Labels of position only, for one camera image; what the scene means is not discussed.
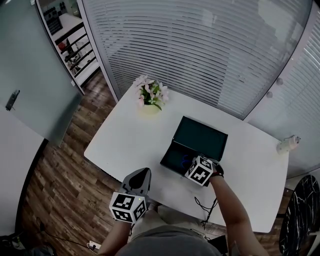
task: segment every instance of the white wall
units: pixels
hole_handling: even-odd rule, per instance
[[[15,231],[21,191],[43,139],[0,106],[0,236]]]

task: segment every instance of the black glove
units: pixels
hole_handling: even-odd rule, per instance
[[[212,174],[211,174],[211,177],[214,177],[214,176],[222,176],[224,177],[224,169],[222,169],[221,165],[219,162],[214,162],[213,163],[214,167],[215,167],[215,170]]]

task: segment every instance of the flower vase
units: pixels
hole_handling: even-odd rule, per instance
[[[140,111],[147,115],[155,115],[160,111],[160,109],[155,105],[144,105],[140,108]]]

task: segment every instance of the wrist strap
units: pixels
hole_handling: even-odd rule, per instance
[[[215,177],[215,176],[221,176],[222,178],[224,178],[224,175],[217,171],[211,174],[211,177]]]

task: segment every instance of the window blinds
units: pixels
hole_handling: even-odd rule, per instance
[[[301,137],[289,155],[291,174],[320,167],[320,12],[283,85],[249,123],[280,140],[293,134]]]
[[[142,74],[243,119],[272,85],[309,14],[303,0],[83,0],[120,98]]]

